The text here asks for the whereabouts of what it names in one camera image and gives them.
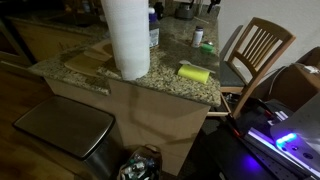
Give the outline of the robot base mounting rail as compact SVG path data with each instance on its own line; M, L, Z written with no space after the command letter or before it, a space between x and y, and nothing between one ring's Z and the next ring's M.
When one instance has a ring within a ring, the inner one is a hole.
M318 100L307 101L295 112L276 100L259 102L236 119L236 127L247 141L319 180Z

